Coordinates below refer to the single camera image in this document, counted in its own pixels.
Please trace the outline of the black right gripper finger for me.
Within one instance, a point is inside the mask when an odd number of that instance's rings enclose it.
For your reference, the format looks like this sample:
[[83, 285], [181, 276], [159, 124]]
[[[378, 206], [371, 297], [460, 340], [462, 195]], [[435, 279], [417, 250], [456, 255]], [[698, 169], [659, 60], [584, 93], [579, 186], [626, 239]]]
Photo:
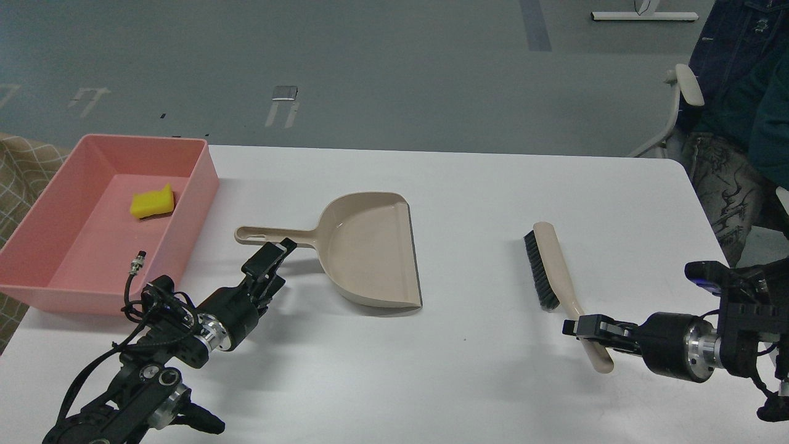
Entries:
[[639, 327], [636, 323], [617, 321], [604, 314], [587, 314], [576, 320], [564, 320], [562, 334], [572, 337], [631, 337]]
[[602, 331], [594, 336], [595, 343], [599, 343], [606, 348], [611, 348], [618, 352], [623, 352], [632, 356], [643, 356], [642, 346], [634, 338], [628, 335], [614, 334], [613, 332]]

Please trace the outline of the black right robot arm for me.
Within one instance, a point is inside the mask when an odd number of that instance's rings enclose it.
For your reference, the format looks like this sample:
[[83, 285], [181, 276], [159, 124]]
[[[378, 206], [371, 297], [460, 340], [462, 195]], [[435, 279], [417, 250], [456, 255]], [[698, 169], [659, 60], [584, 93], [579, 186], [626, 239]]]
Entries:
[[718, 261], [685, 265], [685, 277], [719, 300], [705, 315], [656, 312], [637, 325], [603, 314], [566, 320], [562, 332], [603, 351], [638, 356], [659, 376], [708, 381], [716, 369], [752, 381], [766, 401], [757, 417], [787, 420], [787, 259], [731, 269]]

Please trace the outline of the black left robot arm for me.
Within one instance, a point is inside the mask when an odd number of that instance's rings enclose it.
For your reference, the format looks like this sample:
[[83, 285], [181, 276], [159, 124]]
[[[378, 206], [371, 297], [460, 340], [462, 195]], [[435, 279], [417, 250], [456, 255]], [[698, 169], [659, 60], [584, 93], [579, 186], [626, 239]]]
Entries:
[[[192, 401], [181, 371], [169, 362], [177, 359], [199, 369], [211, 352], [237, 348], [284, 286], [278, 269], [295, 249], [296, 242], [289, 238], [265, 242], [242, 265], [244, 278], [239, 284], [215, 290], [199, 305], [185, 292], [178, 292], [167, 275], [144, 285], [139, 298], [131, 300], [130, 285], [145, 257], [144, 251], [138, 253], [122, 307], [135, 329], [77, 374], [43, 442], [139, 443], [150, 430], [174, 425], [210, 435], [223, 433], [222, 419]], [[119, 357], [118, 374], [106, 391], [71, 415], [88, 377], [111, 356]]]

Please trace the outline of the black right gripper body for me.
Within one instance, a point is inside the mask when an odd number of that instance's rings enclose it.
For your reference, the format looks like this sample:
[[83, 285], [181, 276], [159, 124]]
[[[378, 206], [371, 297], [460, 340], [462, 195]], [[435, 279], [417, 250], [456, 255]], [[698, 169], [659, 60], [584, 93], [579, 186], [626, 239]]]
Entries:
[[699, 340], [709, 334], [709, 322], [692, 314], [657, 312], [635, 331], [635, 342], [649, 370], [659, 376], [702, 383], [709, 366]]

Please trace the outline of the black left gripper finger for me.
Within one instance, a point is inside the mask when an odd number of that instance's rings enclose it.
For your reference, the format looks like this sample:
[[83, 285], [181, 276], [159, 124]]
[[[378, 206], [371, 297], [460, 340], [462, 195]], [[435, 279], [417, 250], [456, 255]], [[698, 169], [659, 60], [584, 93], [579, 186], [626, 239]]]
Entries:
[[293, 239], [284, 238], [260, 247], [256, 252], [256, 296], [274, 296], [285, 285], [284, 278], [278, 275], [279, 267], [297, 245]]
[[240, 270], [245, 275], [243, 286], [245, 290], [260, 290], [269, 287], [276, 281], [278, 267], [285, 258], [285, 249], [280, 244], [265, 242], [260, 249], [245, 262]]

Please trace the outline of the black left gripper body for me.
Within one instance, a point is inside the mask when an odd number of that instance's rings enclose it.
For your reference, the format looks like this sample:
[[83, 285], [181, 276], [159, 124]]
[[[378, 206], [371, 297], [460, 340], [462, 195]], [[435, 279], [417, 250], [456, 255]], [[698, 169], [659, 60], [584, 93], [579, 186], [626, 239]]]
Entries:
[[221, 287], [197, 307], [206, 338], [216, 338], [213, 349], [233, 351], [256, 328], [268, 311], [284, 279], [245, 279], [235, 287]]

